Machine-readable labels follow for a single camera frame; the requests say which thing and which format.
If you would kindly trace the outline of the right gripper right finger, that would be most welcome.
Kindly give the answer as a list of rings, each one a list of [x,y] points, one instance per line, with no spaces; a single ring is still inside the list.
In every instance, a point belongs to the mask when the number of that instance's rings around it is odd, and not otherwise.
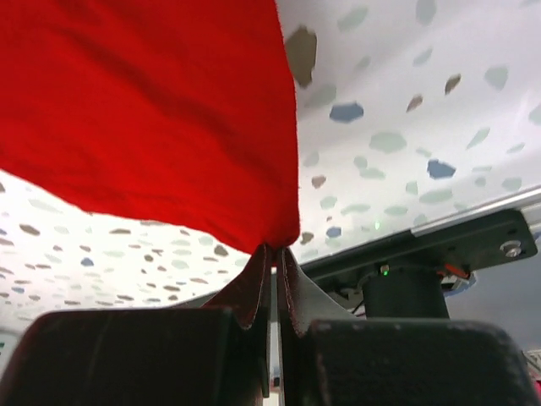
[[[371,277],[366,316],[276,259],[285,405],[534,405],[522,352],[490,324],[450,319],[434,272]]]

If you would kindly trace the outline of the red t shirt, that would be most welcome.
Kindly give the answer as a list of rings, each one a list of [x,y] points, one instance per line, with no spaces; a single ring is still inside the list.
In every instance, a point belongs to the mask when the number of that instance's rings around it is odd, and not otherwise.
[[[85,211],[288,246],[296,106],[272,1],[1,4],[1,167]]]

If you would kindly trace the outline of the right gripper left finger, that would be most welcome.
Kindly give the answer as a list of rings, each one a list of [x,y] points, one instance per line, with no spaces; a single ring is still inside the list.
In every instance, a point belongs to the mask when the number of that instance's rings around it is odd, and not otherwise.
[[[4,405],[260,405],[270,393],[271,250],[199,308],[40,316],[1,380]]]

